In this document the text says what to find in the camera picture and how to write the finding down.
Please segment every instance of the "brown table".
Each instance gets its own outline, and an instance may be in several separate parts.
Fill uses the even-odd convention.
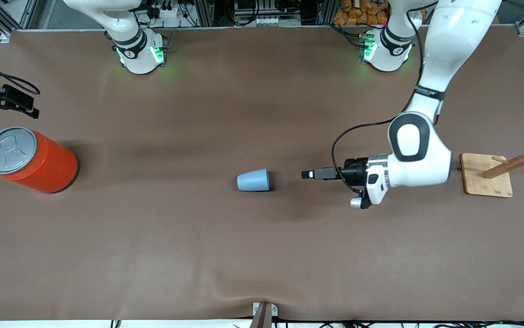
[[[285,319],[524,320],[524,168],[515,196],[397,188],[352,210],[331,164],[343,129],[391,118],[417,75],[358,64],[330,29],[179,31],[166,68],[128,73],[101,33],[14,33],[0,69],[42,91],[39,120],[73,149],[76,183],[0,179],[0,319],[201,319],[271,301]],[[493,27],[450,85],[437,129],[462,152],[524,152],[524,38]],[[350,133],[340,160],[389,151]],[[274,171],[275,191],[235,176]]]

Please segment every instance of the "green indicator light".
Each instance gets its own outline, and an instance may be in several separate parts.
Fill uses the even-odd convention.
[[[377,50],[377,42],[373,41],[371,45],[368,46],[368,48],[365,50],[364,60],[372,60],[375,50]]]
[[[124,58],[122,57],[122,52],[120,52],[120,49],[116,48],[116,52],[118,53],[118,56],[120,57],[120,62],[124,65]]]
[[[162,50],[151,47],[151,52],[156,62],[163,62],[163,51]]]

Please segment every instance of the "black cable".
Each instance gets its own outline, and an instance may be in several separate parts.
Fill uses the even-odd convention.
[[[413,27],[413,30],[416,32],[416,38],[417,38],[417,43],[418,43],[418,48],[420,50],[420,71],[418,73],[418,78],[417,78],[417,83],[416,85],[418,85],[420,83],[420,80],[422,79],[422,73],[424,71],[424,50],[423,50],[423,45],[422,45],[422,38],[420,37],[420,33],[417,31],[417,28],[416,28],[416,25],[413,23],[412,21],[412,18],[409,16],[409,13],[410,12],[413,12],[413,11],[417,11],[417,10],[423,10],[423,9],[426,9],[426,8],[430,8],[431,6],[434,6],[438,4],[438,1],[434,2],[433,4],[430,4],[428,6],[424,6],[424,7],[421,7],[421,8],[415,8],[415,9],[410,9],[406,12],[406,15],[407,15],[407,20],[410,22],[410,25],[412,25]],[[336,28],[335,25],[332,25],[331,26],[333,29],[339,31],[339,29]],[[340,29],[339,33],[343,34],[345,36],[345,38],[347,38],[347,34],[346,32],[344,32],[342,29]],[[412,95],[410,96],[409,100],[407,101],[406,105],[404,106],[404,108],[401,110],[401,113],[402,112],[405,112],[407,110],[407,107],[409,106],[409,104],[412,102],[412,99],[413,99],[413,93]],[[345,177],[343,177],[343,174],[341,173],[341,169],[339,168],[339,165],[337,164],[336,162],[336,156],[335,156],[335,147],[336,147],[336,144],[339,142],[339,140],[341,140],[342,137],[344,137],[347,133],[355,130],[355,129],[358,129],[358,128],[362,128],[362,127],[372,127],[372,126],[375,126],[375,125],[383,125],[383,124],[386,124],[386,123],[390,123],[391,121],[393,121],[397,116],[394,116],[393,118],[390,118],[389,120],[385,120],[385,121],[381,121],[381,122],[375,122],[375,123],[366,123],[366,124],[359,124],[359,125],[355,125],[354,127],[351,127],[351,128],[348,128],[346,129],[345,131],[343,131],[343,133],[341,133],[337,139],[335,139],[335,141],[333,142],[332,146],[331,146],[331,159],[333,161],[333,166],[335,167],[335,170],[337,172],[337,174],[341,177],[341,180],[343,180],[343,183],[345,183],[345,186],[353,191],[353,193],[356,193],[356,194],[359,194],[361,193],[361,190],[359,189],[355,189],[353,187],[351,187],[349,185],[349,183],[347,182],[347,180],[345,179]]]
[[[333,166],[335,167],[335,170],[336,170],[337,174],[339,174],[339,176],[341,177],[341,180],[343,180],[343,183],[345,183],[347,188],[349,188],[350,191],[353,191],[353,193],[356,193],[356,194],[361,193],[361,190],[351,187],[349,185],[349,183],[347,182],[347,180],[345,179],[345,177],[343,177],[343,174],[341,173],[341,169],[339,168],[339,165],[337,164],[336,158],[335,158],[335,147],[336,147],[336,144],[339,142],[339,140],[342,137],[345,136],[345,134],[353,131],[354,129],[358,129],[358,128],[362,128],[362,127],[372,127],[374,125],[381,125],[381,124],[390,123],[391,121],[393,121],[394,118],[395,118],[395,116],[393,118],[389,119],[389,120],[386,120],[386,121],[355,125],[354,127],[348,128],[345,131],[343,131],[343,133],[341,133],[337,137],[337,139],[335,139],[334,143],[332,144],[332,147],[331,147],[331,158],[333,160]]]
[[[120,328],[122,320],[110,320],[110,328]]]
[[[185,1],[184,0],[179,0],[178,4],[179,4],[179,8],[181,9],[181,12],[183,13],[183,17],[185,17],[185,15],[187,15],[185,17],[185,19],[187,19],[187,22],[189,22],[189,24],[191,24],[192,27],[199,27],[197,22],[195,22],[193,20],[193,17],[191,17],[191,12],[187,8],[187,4],[185,3]]]
[[[495,324],[514,324],[516,326],[524,326],[524,322],[518,322],[514,320],[500,320],[495,322],[484,322],[484,323],[476,323],[476,322],[463,322],[463,323],[452,323],[452,324],[437,324],[434,326],[434,328],[486,328],[489,326],[493,326]]]
[[[359,37],[359,34],[356,34],[356,33],[351,33],[351,32],[347,32],[347,31],[343,31],[342,28],[340,27],[337,27],[336,25],[333,25],[331,23],[326,23],[326,22],[323,22],[323,23],[318,23],[318,25],[326,25],[326,26],[330,26],[332,29],[334,29],[335,31],[341,33],[341,35],[343,35],[345,37],[345,39],[347,39],[347,41],[349,43],[351,43],[352,45],[356,46],[357,48],[366,48],[366,46],[361,46],[360,44],[358,43],[355,43],[351,37]],[[382,29],[382,27],[375,27],[373,25],[369,25],[369,24],[359,24],[359,26],[361,25],[364,25],[364,26],[369,26],[369,27],[373,27],[374,29]]]
[[[332,29],[334,29],[335,31],[341,33],[341,34],[345,34],[345,35],[348,35],[348,36],[354,36],[354,37],[358,37],[359,34],[358,33],[351,33],[351,32],[347,32],[347,31],[344,31],[342,29],[342,27],[340,26],[337,26],[337,25],[334,25],[332,23],[327,23],[326,21],[323,21],[322,23],[318,23],[318,25],[326,25],[326,26],[330,26]],[[374,26],[374,25],[369,25],[369,24],[357,24],[355,26],[367,26],[367,27],[370,27],[372,29],[378,29],[378,30],[381,30],[381,29],[384,29],[384,27],[378,27],[378,26]]]
[[[255,21],[255,19],[258,17],[258,14],[260,13],[260,4],[259,4],[259,0],[252,0],[252,16],[249,18],[248,21],[246,21],[245,23],[239,23],[238,21],[235,21],[233,18],[231,18],[230,16],[230,10],[228,9],[228,4],[230,4],[232,2],[232,0],[227,0],[226,1],[226,9],[225,9],[225,13],[226,13],[226,17],[227,17],[227,20],[229,20],[229,22],[232,24],[232,25],[235,25],[235,26],[244,26],[244,25],[248,25],[250,23],[253,23],[253,21]]]
[[[412,25],[413,30],[416,32],[416,39],[417,39],[418,49],[420,51],[420,71],[418,73],[416,85],[420,84],[420,80],[422,79],[422,74],[424,73],[424,46],[422,44],[422,37],[420,36],[420,32],[418,32],[418,30],[416,28],[416,25],[413,23],[413,20],[409,16],[409,14],[410,14],[410,12],[420,11],[420,10],[423,10],[423,9],[426,9],[426,8],[430,8],[431,6],[435,6],[436,4],[438,4],[438,1],[434,2],[433,4],[429,4],[428,6],[424,6],[424,7],[421,7],[421,8],[410,9],[410,10],[408,10],[406,12],[407,20],[409,21],[410,25]]]
[[[37,87],[35,87],[35,85],[27,80],[24,80],[20,77],[14,77],[13,75],[9,75],[9,74],[5,74],[3,72],[0,71],[0,77],[4,77],[7,81],[9,81],[10,83],[13,83],[14,85],[16,85],[17,87],[23,89],[23,91],[27,91],[29,93],[31,93],[32,95],[41,95],[41,91],[39,91],[39,89],[37,89]],[[28,87],[25,87],[21,84],[19,84],[17,81],[31,87],[31,89],[29,89]]]

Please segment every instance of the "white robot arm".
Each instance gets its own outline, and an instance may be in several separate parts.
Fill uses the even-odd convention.
[[[134,14],[141,0],[64,0],[67,6],[97,21],[116,44],[120,61],[135,74],[146,74],[164,64],[163,36],[141,29]]]
[[[367,32],[374,35],[371,52],[364,60],[376,69],[391,72],[398,69],[412,49],[412,41],[416,36],[412,24],[407,18],[407,11],[434,4],[436,0],[389,0],[391,14],[383,29],[372,29]],[[416,29],[422,25],[422,13],[418,10],[410,13]]]
[[[335,168],[303,172],[304,179],[344,178],[366,191],[351,200],[353,208],[379,204],[389,188],[422,187],[447,181],[452,152],[434,128],[448,84],[488,31],[501,0],[440,0],[426,35],[426,64],[406,110],[387,131],[393,153],[348,159]]]

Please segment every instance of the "orange can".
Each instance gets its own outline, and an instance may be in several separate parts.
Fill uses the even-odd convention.
[[[75,179],[73,152],[43,134],[23,127],[0,131],[0,177],[42,193],[55,193]]]

